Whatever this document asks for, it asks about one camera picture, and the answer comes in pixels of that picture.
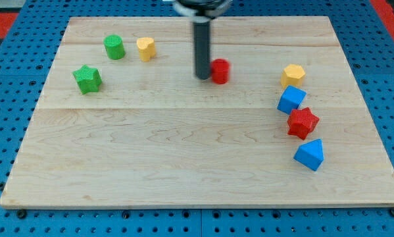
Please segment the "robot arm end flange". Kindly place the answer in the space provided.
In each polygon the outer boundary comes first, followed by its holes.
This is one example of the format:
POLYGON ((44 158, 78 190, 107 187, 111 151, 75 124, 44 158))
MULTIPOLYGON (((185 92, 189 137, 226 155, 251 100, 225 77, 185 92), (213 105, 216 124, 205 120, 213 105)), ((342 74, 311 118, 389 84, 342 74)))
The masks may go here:
POLYGON ((232 0, 175 0, 174 10, 182 16, 215 18, 224 14, 232 5, 232 0))

